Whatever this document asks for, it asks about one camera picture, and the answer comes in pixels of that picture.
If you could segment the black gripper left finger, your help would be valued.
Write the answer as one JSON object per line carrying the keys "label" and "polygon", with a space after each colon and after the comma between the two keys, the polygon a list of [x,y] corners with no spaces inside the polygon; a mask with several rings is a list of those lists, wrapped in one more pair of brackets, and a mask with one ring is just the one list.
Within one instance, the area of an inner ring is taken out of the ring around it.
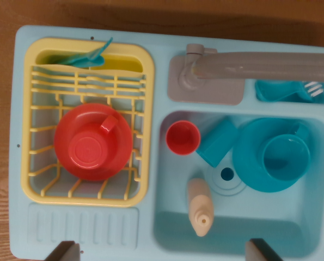
{"label": "black gripper left finger", "polygon": [[62,241],[46,261],[80,261],[80,245],[74,241]]}

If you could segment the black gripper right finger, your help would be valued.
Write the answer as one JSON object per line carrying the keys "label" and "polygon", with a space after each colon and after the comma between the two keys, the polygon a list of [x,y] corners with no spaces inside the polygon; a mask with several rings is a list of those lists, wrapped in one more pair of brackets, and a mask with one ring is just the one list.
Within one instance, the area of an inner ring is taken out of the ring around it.
{"label": "black gripper right finger", "polygon": [[245,243],[245,261],[283,261],[262,238],[253,238]]}

